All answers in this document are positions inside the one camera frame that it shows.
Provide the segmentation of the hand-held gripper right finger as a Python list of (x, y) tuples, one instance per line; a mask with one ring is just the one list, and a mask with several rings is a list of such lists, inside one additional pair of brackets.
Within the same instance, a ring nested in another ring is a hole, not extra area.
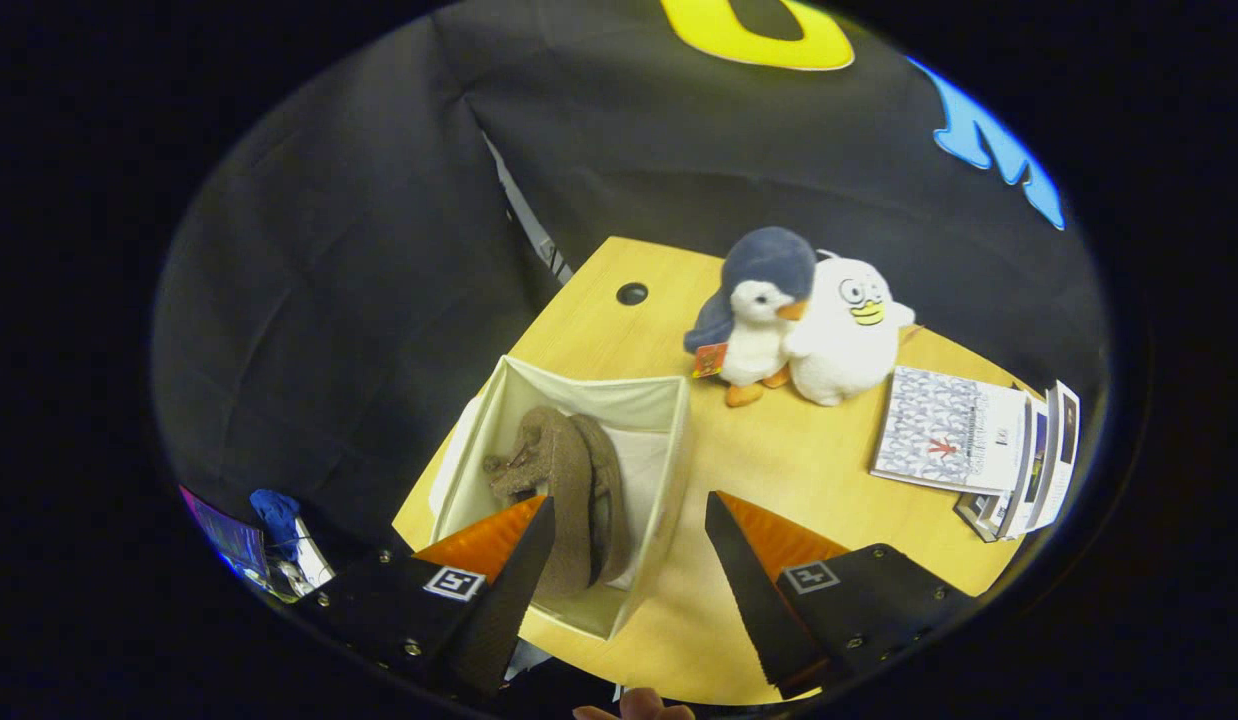
[(858, 551), (724, 491), (704, 529), (768, 683), (829, 692), (971, 619), (976, 598), (885, 543)]

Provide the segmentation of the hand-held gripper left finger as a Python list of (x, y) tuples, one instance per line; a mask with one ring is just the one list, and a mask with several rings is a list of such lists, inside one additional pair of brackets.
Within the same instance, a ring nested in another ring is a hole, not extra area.
[(396, 537), (296, 602), (296, 615), (428, 692), (495, 696), (555, 534), (555, 501), (540, 495), (422, 551)]

